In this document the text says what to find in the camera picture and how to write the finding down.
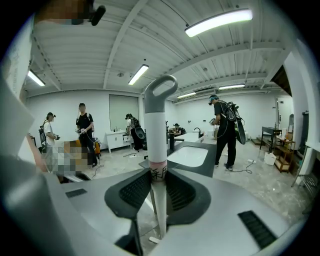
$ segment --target black pants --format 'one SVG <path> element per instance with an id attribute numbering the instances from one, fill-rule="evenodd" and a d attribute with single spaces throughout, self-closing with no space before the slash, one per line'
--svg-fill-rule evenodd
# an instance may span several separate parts
<path id="1" fill-rule="evenodd" d="M 96 153 L 94 150 L 94 143 L 91 133 L 81 134 L 79 136 L 79 140 L 81 143 L 82 153 L 88 154 L 88 165 L 97 164 Z"/>
<path id="2" fill-rule="evenodd" d="M 215 164 L 219 164 L 219 159 L 221 157 L 221 153 L 224 150 L 226 144 L 228 144 L 228 166 L 233 166 L 236 160 L 236 131 L 234 126 L 228 126 L 224 135 L 221 137 L 217 136 L 216 141 L 216 155 L 215 155 Z"/>
<path id="3" fill-rule="evenodd" d="M 130 132 L 131 132 L 131 136 L 132 136 L 133 142 L 134 142 L 134 149 L 135 150 L 141 150 L 144 146 L 142 145 L 141 139 L 136 134 L 136 130 L 135 129 L 131 129 Z"/>

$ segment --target backpack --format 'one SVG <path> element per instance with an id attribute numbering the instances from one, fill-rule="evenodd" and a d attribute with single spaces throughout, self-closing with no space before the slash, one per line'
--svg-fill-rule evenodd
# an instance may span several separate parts
<path id="1" fill-rule="evenodd" d="M 78 115 L 78 117 L 76 118 L 76 122 L 78 122 L 80 117 L 80 114 Z M 90 113 L 86 113 L 86 117 L 89 119 L 90 118 Z M 94 133 L 95 132 L 95 126 L 92 126 L 91 131 Z"/>
<path id="2" fill-rule="evenodd" d="M 181 135 L 184 135 L 184 134 L 186 134 L 186 133 L 187 133 L 187 132 L 186 132 L 186 129 L 181 127 Z"/>
<path id="3" fill-rule="evenodd" d="M 44 130 L 45 123 L 48 123 L 48 121 L 47 121 L 47 120 L 44 121 L 43 125 L 40 126 L 40 129 L 39 129 L 40 142 L 41 142 L 41 144 L 43 144 L 43 143 L 46 142 L 46 140 L 47 140 L 46 134 L 45 134 L 45 130 Z"/>
<path id="4" fill-rule="evenodd" d="M 141 125 L 139 123 L 139 120 L 136 119 L 135 117 L 132 117 L 131 123 L 133 124 L 132 126 L 133 126 L 134 129 L 137 129 L 137 128 L 141 127 Z"/>
<path id="5" fill-rule="evenodd" d="M 231 122 L 237 122 L 237 121 L 241 121 L 243 120 L 238 112 L 238 108 L 239 106 L 237 106 L 236 104 L 234 104 L 232 101 L 226 103 L 223 100 L 219 100 L 219 102 L 222 102 L 225 104 L 225 108 L 222 107 L 222 111 L 223 111 L 223 116 Z"/>

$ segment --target gray handle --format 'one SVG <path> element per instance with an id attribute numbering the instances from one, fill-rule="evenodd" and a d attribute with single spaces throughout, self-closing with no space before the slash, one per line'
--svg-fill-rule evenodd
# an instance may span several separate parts
<path id="1" fill-rule="evenodd" d="M 154 90 L 165 81 L 172 81 L 173 87 L 155 96 Z M 150 83 L 145 89 L 144 109 L 145 113 L 165 112 L 165 100 L 178 89 L 178 81 L 173 75 L 165 74 Z"/>

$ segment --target white ceiling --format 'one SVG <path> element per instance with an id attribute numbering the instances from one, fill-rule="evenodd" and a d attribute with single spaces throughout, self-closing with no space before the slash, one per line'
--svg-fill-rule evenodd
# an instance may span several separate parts
<path id="1" fill-rule="evenodd" d="M 277 90 L 270 80 L 289 50 L 282 23 L 265 4 L 259 0 L 96 0 L 96 7 L 106 7 L 97 26 L 49 22 L 35 26 L 31 69 L 46 85 L 39 87 L 27 78 L 24 88 L 29 97 L 82 89 L 142 93 L 154 79 L 171 74 L 179 85 L 175 96 L 235 83 L 245 83 L 251 91 Z M 192 38 L 185 33 L 186 24 L 236 10 L 237 5 L 250 8 L 253 20 Z M 142 64 L 149 69 L 128 85 Z"/>

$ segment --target ceiling light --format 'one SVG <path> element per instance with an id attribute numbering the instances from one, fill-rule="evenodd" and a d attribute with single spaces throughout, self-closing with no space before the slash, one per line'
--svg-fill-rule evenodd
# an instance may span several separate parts
<path id="1" fill-rule="evenodd" d="M 235 85 L 220 86 L 220 87 L 219 87 L 219 90 L 242 88 L 242 87 L 245 87 L 245 84 L 244 84 L 244 83 L 235 84 Z"/>
<path id="2" fill-rule="evenodd" d="M 191 92 L 191 93 L 188 93 L 188 94 L 185 94 L 185 95 L 178 96 L 177 98 L 181 99 L 181 98 L 188 97 L 188 96 L 195 95 L 195 94 L 196 94 L 195 92 Z"/>
<path id="3" fill-rule="evenodd" d="M 37 75 L 35 75 L 31 70 L 28 72 L 28 77 L 30 77 L 38 85 L 45 86 L 45 83 Z"/>
<path id="4" fill-rule="evenodd" d="M 192 26 L 189 26 L 184 31 L 192 38 L 204 31 L 234 22 L 250 21 L 252 18 L 253 14 L 250 9 L 235 10 L 204 19 Z"/>
<path id="5" fill-rule="evenodd" d="M 148 65 L 143 64 L 139 70 L 134 74 L 134 76 L 131 78 L 130 82 L 128 83 L 130 86 L 132 86 L 138 79 L 139 77 L 141 77 L 144 72 L 147 71 L 147 69 L 149 68 Z"/>

